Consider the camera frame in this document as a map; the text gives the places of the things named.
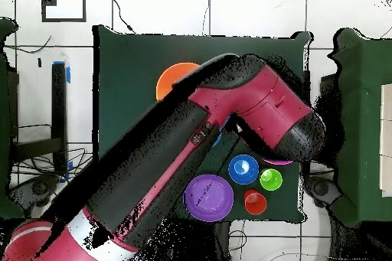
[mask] white tile wall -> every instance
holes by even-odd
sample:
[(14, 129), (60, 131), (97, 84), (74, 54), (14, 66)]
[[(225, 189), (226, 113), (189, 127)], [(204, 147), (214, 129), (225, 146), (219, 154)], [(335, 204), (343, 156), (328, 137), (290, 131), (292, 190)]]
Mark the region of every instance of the white tile wall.
[[(57, 0), (56, 7), (50, 7), (49, 16), (64, 15), (61, 10), (69, 10), (67, 0)], [(72, 0), (80, 6), (82, 0)], [(93, 45), (92, 26), (112, 23), (111, 0), (86, 0), (87, 22), (42, 22), (41, 0), (17, 0), (17, 17), (19, 25), (17, 34), (18, 45), (43, 45), (51, 36), (48, 45), (85, 46)]]
[(330, 247), (329, 238), (303, 237), (301, 261), (328, 261)]
[[(138, 34), (195, 34), (201, 36), (208, 0), (116, 0), (121, 16)], [(129, 33), (114, 5), (114, 30)], [(208, 11), (204, 23), (208, 34)]]
[[(380, 38), (392, 26), (391, 0), (308, 0), (307, 30), (313, 47), (333, 48), (339, 28), (357, 28), (368, 38)], [(391, 38), (389, 32), (385, 38)]]
[(70, 66), (67, 83), (69, 142), (91, 142), (93, 129), (93, 49), (49, 47), (36, 54), (18, 52), (19, 125), (51, 124), (51, 69), (54, 61)]
[(247, 237), (230, 238), (231, 249), (243, 245), (242, 250), (230, 251), (232, 261), (299, 261), (298, 237)]
[(211, 34), (290, 37), (304, 29), (305, 0), (211, 0)]

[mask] floor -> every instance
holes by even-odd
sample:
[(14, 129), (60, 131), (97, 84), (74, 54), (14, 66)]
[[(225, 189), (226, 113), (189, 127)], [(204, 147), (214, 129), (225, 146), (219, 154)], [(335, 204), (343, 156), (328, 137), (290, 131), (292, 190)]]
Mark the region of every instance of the floor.
[[(83, 0), (57, 0), (46, 7), (47, 18), (82, 18)], [(390, 38), (391, 0), (117, 0), (122, 18), (137, 33), (224, 34), (284, 38), (296, 31), (311, 31), (309, 69), (312, 102), (319, 94), (320, 79), (337, 70), (327, 55), (339, 28), (357, 28), (369, 38)], [(51, 124), (51, 64), (64, 60), (71, 67), (67, 85), (68, 147), (92, 152), (93, 35), (91, 26), (104, 24), (114, 31), (129, 33), (112, 0), (86, 0), (86, 22), (41, 21), (41, 0), (0, 0), (0, 15), (16, 19), (19, 29), (6, 45), (9, 63), (18, 68), (20, 126)], [(34, 54), (50, 38), (46, 48)], [(48, 126), (20, 129), (21, 142), (45, 139)], [(70, 153), (76, 164), (88, 159), (83, 150)], [(12, 183), (29, 175), (13, 175)], [(59, 184), (60, 191), (65, 184)], [(303, 196), (307, 221), (233, 222), (230, 238), (233, 261), (326, 261), (330, 226), (325, 210)]]

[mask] blue tape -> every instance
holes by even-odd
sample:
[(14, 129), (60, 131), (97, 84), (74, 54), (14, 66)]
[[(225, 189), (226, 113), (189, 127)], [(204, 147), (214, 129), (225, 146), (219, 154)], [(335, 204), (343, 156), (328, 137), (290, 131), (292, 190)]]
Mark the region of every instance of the blue tape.
[[(74, 168), (73, 162), (72, 162), (72, 161), (69, 161), (69, 162), (68, 162), (68, 171), (69, 171), (69, 170), (72, 170), (73, 168)], [(66, 179), (69, 179), (69, 178), (70, 178), (70, 174), (69, 174), (69, 173), (66, 173), (66, 174), (64, 175), (64, 177), (65, 177)], [(64, 182), (65, 182), (64, 179), (61, 179), (61, 180), (59, 181), (59, 183), (61, 183), (61, 184), (63, 184)]]
[(70, 67), (67, 67), (66, 75), (67, 75), (67, 82), (70, 83)]

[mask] green panel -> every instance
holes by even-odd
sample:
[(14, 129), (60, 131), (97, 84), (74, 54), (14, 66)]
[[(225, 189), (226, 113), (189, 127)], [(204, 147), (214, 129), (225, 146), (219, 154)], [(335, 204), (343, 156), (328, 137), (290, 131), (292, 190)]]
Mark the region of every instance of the green panel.
[[(263, 58), (277, 55), (286, 60), (287, 66), (303, 81), (303, 51), (310, 40), (310, 34), (306, 32), (298, 33), (291, 39), (226, 38), (116, 34), (103, 26), (99, 27), (99, 36), (100, 157), (138, 122), (146, 110), (155, 105), (156, 83), (162, 72), (171, 65), (181, 62), (202, 64), (225, 53), (257, 54)], [(235, 137), (223, 134), (196, 175), (217, 174), (235, 142)], [(245, 145), (238, 145), (235, 149), (252, 155)], [(220, 175), (225, 176), (225, 171), (226, 165)], [(266, 196), (270, 200), (269, 208), (259, 219), (294, 223), (303, 220), (297, 207), (299, 166), (290, 165), (285, 171), (283, 180), (288, 184)], [(233, 188), (235, 203), (227, 219), (248, 218), (242, 204), (243, 187), (234, 184)], [(179, 209), (177, 216), (181, 217), (182, 211)]]
[(381, 85), (392, 83), (392, 41), (368, 40), (347, 28), (337, 36), (335, 50), (345, 130), (338, 185), (345, 197), (331, 210), (349, 227), (363, 220), (391, 221), (392, 198), (382, 198), (379, 188), (379, 150)]
[(15, 23), (0, 18), (0, 217), (5, 219), (22, 218), (22, 209), (7, 198), (6, 189), (10, 181), (9, 151), (11, 144), (10, 109), (8, 99), (8, 73), (5, 53), (2, 50), (7, 36), (17, 29)]

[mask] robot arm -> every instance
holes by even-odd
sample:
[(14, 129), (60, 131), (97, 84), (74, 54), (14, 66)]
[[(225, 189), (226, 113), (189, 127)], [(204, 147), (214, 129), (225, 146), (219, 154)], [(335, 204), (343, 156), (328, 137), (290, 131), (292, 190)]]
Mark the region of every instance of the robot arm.
[[(73, 203), (68, 219), (64, 209), (73, 196), (64, 189), (48, 212), (66, 224), (53, 243), (47, 241), (54, 231), (49, 220), (28, 223), (15, 231), (2, 261), (128, 261), (172, 209), (234, 113), (280, 159), (310, 160), (322, 147), (322, 121), (264, 60), (215, 57), (177, 82), (73, 180), (73, 186), (88, 182), (90, 189), (84, 204), (83, 196)], [(47, 249), (37, 254), (44, 243)]]

